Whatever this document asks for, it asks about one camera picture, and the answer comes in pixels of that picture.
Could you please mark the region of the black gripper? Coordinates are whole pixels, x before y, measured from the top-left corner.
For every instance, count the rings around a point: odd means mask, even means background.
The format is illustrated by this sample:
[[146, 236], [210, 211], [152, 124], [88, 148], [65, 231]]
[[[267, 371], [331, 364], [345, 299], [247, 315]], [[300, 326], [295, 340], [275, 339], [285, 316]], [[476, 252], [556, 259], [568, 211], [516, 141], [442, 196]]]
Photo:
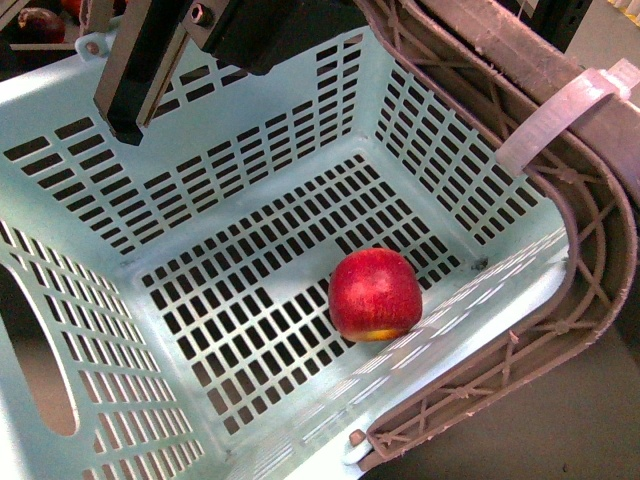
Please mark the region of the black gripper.
[[138, 146], [188, 34], [213, 58], [265, 75], [282, 62], [364, 25], [364, 14], [352, 1], [130, 1], [94, 103], [116, 140]]

